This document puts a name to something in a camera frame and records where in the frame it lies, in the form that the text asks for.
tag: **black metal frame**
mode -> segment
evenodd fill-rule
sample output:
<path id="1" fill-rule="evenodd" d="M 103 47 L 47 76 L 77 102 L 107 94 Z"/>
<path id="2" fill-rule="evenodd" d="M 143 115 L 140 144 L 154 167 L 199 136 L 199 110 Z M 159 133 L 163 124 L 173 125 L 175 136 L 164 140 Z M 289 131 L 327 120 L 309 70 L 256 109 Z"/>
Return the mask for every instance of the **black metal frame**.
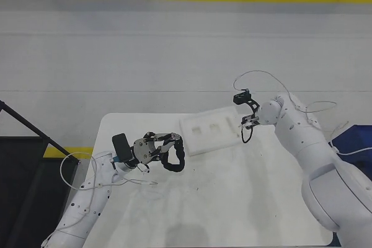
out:
<path id="1" fill-rule="evenodd" d="M 22 124 L 24 124 L 27 128 L 29 128 L 30 130 L 32 130 L 38 136 L 42 137 L 44 140 L 46 140 L 48 142 L 48 144 L 51 144 L 53 147 L 55 147 L 56 149 L 58 149 L 59 151 L 61 151 L 63 154 L 65 154 L 65 155 L 69 155 L 70 154 L 70 153 L 67 152 L 67 150 L 65 150 L 57 142 L 53 141 L 50 137 L 48 137 L 46 134 L 44 134 L 42 131 L 40 131 L 33 124 L 31 124 L 30 122 L 28 122 L 24 117 L 22 117 L 20 114 L 18 114 L 15 110 L 13 110 L 12 108 L 10 108 L 10 106 L 8 106 L 7 104 L 5 104 L 3 101 L 0 100 L 0 112 L 2 110 L 5 111 L 5 112 L 7 112 L 12 117 L 14 117 L 17 121 L 19 121 Z M 77 158 L 75 158 L 72 155 L 70 155 L 69 158 L 70 159 L 74 159 L 77 162 L 79 161 Z"/>

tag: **white cable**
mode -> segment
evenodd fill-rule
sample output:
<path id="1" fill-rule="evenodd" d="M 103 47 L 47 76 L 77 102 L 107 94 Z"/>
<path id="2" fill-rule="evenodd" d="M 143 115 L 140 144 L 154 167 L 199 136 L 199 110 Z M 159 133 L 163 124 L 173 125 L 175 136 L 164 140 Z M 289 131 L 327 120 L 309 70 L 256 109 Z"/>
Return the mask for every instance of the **white cable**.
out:
<path id="1" fill-rule="evenodd" d="M 68 158 L 68 157 L 70 157 L 71 155 L 73 155 L 73 154 L 87 154 L 87 155 L 90 155 L 91 156 L 91 158 L 92 158 L 92 160 L 93 160 L 93 163 L 92 163 L 92 168 L 93 168 L 93 170 L 94 170 L 94 183 L 92 184 L 93 185 L 93 187 L 91 187 L 91 188 L 76 188 L 76 187 L 73 187 L 71 184 L 69 184 L 65 179 L 64 179 L 64 177 L 63 177 L 63 174 L 62 174 L 62 165 L 63 165 L 63 163 L 64 163 L 64 161 Z M 91 195 L 91 199 L 90 199 L 90 202 L 89 202 L 89 204 L 88 204 L 88 210 L 90 210 L 90 207 L 91 207 L 91 204 L 92 204 L 92 200 L 93 200 L 93 198 L 94 198 L 94 194 L 95 194 L 95 188 L 98 188 L 98 186 L 95 186 L 95 181 L 96 181 L 96 177 L 97 177 L 97 161 L 96 161 L 96 159 L 93 157 L 93 155 L 92 154 L 90 154 L 90 153 L 84 153 L 84 152 L 74 152 L 74 153 L 71 153 L 71 154 L 69 154 L 69 155 L 67 155 L 66 157 L 64 157 L 64 159 L 62 160 L 62 162 L 61 162 L 61 165 L 60 165 L 60 174 L 61 174 L 61 178 L 62 178 L 62 180 L 63 180 L 63 182 L 67 185 L 67 186 L 69 186 L 69 187 L 71 187 L 72 189 L 74 189 L 74 190 L 92 190 L 92 195 Z M 126 178 L 124 178 L 123 177 L 123 179 L 125 180 L 125 182 L 124 183 L 121 183 L 121 184 L 103 184 L 103 185 L 101 185 L 101 186 L 99 186 L 99 187 L 105 187 L 105 186 L 121 186 L 121 185 L 124 185 L 124 184 L 126 184 L 127 182 L 131 182 L 131 183 L 133 183 L 133 184 L 140 184 L 140 185 L 157 185 L 158 183 L 157 182 L 151 182 L 151 181 L 145 181 L 145 180 L 138 180 L 138 179 L 126 179 Z M 60 230 L 62 230 L 62 229 L 66 229 L 66 228 L 70 228 L 70 227 L 72 227 L 72 226 L 75 226 L 75 225 L 77 225 L 77 224 L 79 224 L 81 221 L 82 221 L 82 219 L 85 217 L 85 215 L 83 215 L 82 217 L 81 217 L 81 219 L 79 219 L 78 221 L 76 221 L 75 223 L 73 223 L 72 225 L 70 225 L 70 226 L 66 226 L 66 227 L 63 227 L 63 228 L 58 228 L 58 229 L 55 229 L 43 242 L 42 242 L 42 244 L 41 244 L 41 248 L 44 248 L 47 244 L 48 244 L 48 240 L 52 237 L 52 235 L 54 235 L 54 233 L 56 232 L 56 231 L 60 231 Z"/>
<path id="2" fill-rule="evenodd" d="M 348 121 L 347 121 L 345 124 L 343 124 L 342 126 L 341 126 L 341 124 L 338 125 L 338 126 L 337 126 L 333 131 L 332 131 L 332 133 L 330 134 L 330 141 L 329 141 L 329 144 L 330 144 L 330 146 L 332 147 L 332 149 L 333 149 L 337 154 L 339 154 L 339 155 L 343 155 L 343 156 L 349 156 L 349 155 L 353 155 L 353 154 L 356 154 L 356 153 L 360 153 L 360 152 L 362 152 L 362 151 L 372 150 L 372 147 L 369 147 L 369 148 L 359 149 L 359 150 L 357 150 L 357 151 L 353 151 L 353 152 L 350 152 L 350 153 L 341 153 L 341 152 L 336 148 L 336 146 L 334 146 L 334 144 L 333 144 L 333 142 L 332 142 L 333 137 L 334 137 L 334 133 L 335 133 L 337 130 L 340 130 L 340 129 L 344 128 L 347 124 L 348 124 Z"/>
<path id="3" fill-rule="evenodd" d="M 62 178 L 62 180 L 63 180 L 63 182 L 65 182 L 68 186 L 70 186 L 71 188 L 74 188 L 74 189 L 76 189 L 76 190 L 82 190 L 81 188 L 80 189 L 78 189 L 78 188 L 75 188 L 75 187 L 73 187 L 72 185 L 70 185 L 64 178 L 63 178 L 63 174 L 62 174 L 62 165 L 63 165 L 63 163 L 64 163 L 64 161 L 68 158 L 68 157 L 70 157 L 70 156 L 72 156 L 73 154 L 88 154 L 88 155 L 90 155 L 91 156 L 91 158 L 92 158 L 92 160 L 93 160 L 93 163 L 92 163 L 92 168 L 94 169 L 94 183 L 93 183 L 93 188 L 92 188 L 92 195 L 91 195 L 91 199 L 90 199 L 90 201 L 89 201 L 89 204 L 88 204 L 88 210 L 90 209 L 90 207 L 91 207 L 91 204 L 92 204 L 92 199 L 94 198 L 94 194 L 95 194 L 95 180 L 96 180 L 96 178 L 97 178 L 97 161 L 95 160 L 95 158 L 93 157 L 93 155 L 91 155 L 91 154 L 89 154 L 89 153 L 84 153 L 84 152 L 75 152 L 75 153 L 71 153 L 71 154 L 69 154 L 69 155 L 67 155 L 66 157 L 64 157 L 64 159 L 62 160 L 62 162 L 61 162 L 61 166 L 60 166 L 60 174 L 61 174 L 61 178 Z M 66 229 L 66 228 L 70 228 L 70 227 L 72 227 L 72 226 L 75 226 L 75 225 L 77 225 L 77 224 L 79 224 L 81 221 L 82 221 L 82 219 L 84 219 L 84 217 L 85 217 L 86 215 L 83 215 L 78 221 L 76 221 L 75 223 L 73 223 L 73 224 L 71 224 L 70 226 L 66 226 L 66 227 L 63 227 L 63 228 L 58 228 L 58 229 L 55 229 L 44 241 L 43 241 L 43 243 L 42 243 L 42 245 L 41 245 L 41 247 L 42 248 L 44 248 L 47 244 L 48 244 L 48 240 L 52 237 L 52 235 L 54 235 L 54 233 L 56 232 L 56 231 L 60 231 L 60 230 L 62 230 L 62 229 Z"/>
<path id="4" fill-rule="evenodd" d="M 247 74 L 247 73 L 266 73 L 266 74 L 269 74 L 272 78 L 274 78 L 277 82 L 279 82 L 285 89 L 286 93 L 288 94 L 288 97 L 290 98 L 290 101 L 292 102 L 293 106 L 295 107 L 295 109 L 299 112 L 302 112 L 302 113 L 305 113 L 306 116 L 308 113 L 317 113 L 317 112 L 322 112 L 322 111 L 326 111 L 326 110 L 330 110 L 334 107 L 337 106 L 337 103 L 336 102 L 333 102 L 333 101 L 315 101 L 315 102 L 312 102 L 311 104 L 309 104 L 307 107 L 306 107 L 306 110 L 301 110 L 300 107 L 298 107 L 296 105 L 296 103 L 294 102 L 294 100 L 292 99 L 292 96 L 291 96 L 291 93 L 290 91 L 286 88 L 285 84 L 283 84 L 278 78 L 276 78 L 273 74 L 267 72 L 267 71 L 261 71 L 261 70 L 253 70 L 253 71 L 247 71 L 246 73 L 243 73 L 241 74 L 240 76 L 236 77 L 234 82 L 233 82 L 233 88 L 237 91 L 242 91 L 242 89 L 237 89 L 236 88 L 236 82 L 238 81 L 238 79 L 240 79 L 241 77 L 243 77 L 243 75 Z M 312 111 L 309 111 L 308 110 L 308 107 L 313 105 L 313 104 L 316 104 L 316 103 L 329 103 L 329 104 L 333 104 L 333 106 L 331 107 L 328 107 L 328 108 L 323 108 L 323 109 L 319 109 L 319 110 L 312 110 Z"/>

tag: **table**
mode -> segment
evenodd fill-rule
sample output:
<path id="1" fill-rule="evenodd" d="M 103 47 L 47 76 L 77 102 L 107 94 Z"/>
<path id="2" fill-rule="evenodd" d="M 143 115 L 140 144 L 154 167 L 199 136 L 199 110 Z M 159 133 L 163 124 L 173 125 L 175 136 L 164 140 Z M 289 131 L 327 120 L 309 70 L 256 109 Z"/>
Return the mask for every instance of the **table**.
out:
<path id="1" fill-rule="evenodd" d="M 180 133 L 185 114 L 110 113 L 101 123 L 94 154 L 113 151 L 112 136 L 128 142 L 147 131 Z M 177 162 L 171 149 L 169 162 Z M 313 218 L 301 197 L 302 171 L 279 143 L 273 126 L 257 126 L 248 144 L 186 156 L 180 173 L 160 162 L 113 189 L 86 248 L 326 246 L 332 233 Z M 93 171 L 90 165 L 87 177 Z"/>

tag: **yellow stripe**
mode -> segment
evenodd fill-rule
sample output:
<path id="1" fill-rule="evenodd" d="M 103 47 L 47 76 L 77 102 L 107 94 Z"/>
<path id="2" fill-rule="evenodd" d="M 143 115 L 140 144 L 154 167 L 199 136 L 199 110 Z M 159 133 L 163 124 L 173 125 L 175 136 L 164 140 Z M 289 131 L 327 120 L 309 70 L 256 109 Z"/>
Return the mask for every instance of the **yellow stripe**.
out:
<path id="1" fill-rule="evenodd" d="M 64 149 L 67 150 L 69 153 L 74 153 L 76 151 L 81 151 L 81 152 L 84 152 L 84 153 L 92 154 L 92 150 L 94 148 L 92 148 L 92 147 L 82 147 L 82 148 L 67 147 L 67 148 L 64 148 Z M 75 154 L 73 156 L 76 157 L 76 158 L 78 158 L 78 159 L 89 159 L 89 158 L 91 158 L 90 155 L 83 154 L 83 153 L 78 153 L 78 154 Z M 54 147 L 48 147 L 45 150 L 44 157 L 59 157 L 59 158 L 64 158 L 66 156 L 63 153 L 61 153 L 58 149 L 56 149 Z"/>
<path id="2" fill-rule="evenodd" d="M 177 2 L 267 2 L 301 4 L 372 4 L 372 0 L 166 0 Z"/>

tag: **black cable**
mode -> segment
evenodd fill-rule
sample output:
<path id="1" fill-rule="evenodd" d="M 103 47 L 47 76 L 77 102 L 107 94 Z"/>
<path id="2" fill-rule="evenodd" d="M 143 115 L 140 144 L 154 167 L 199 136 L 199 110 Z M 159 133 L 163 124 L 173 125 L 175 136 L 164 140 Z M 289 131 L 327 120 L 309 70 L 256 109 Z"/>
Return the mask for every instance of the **black cable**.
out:
<path id="1" fill-rule="evenodd" d="M 244 139 L 244 133 L 242 132 L 243 130 L 244 128 L 241 128 L 241 139 L 244 144 L 247 144 L 252 138 L 252 132 L 254 131 L 254 128 L 253 127 L 250 128 L 249 138 L 247 140 Z"/>
<path id="2" fill-rule="evenodd" d="M 185 168 L 185 151 L 184 151 L 184 141 L 182 138 L 175 141 L 174 148 L 176 150 L 176 156 L 178 157 L 179 164 L 171 164 L 168 162 L 168 152 L 162 153 L 160 156 L 161 164 L 165 169 L 173 172 L 181 172 Z"/>

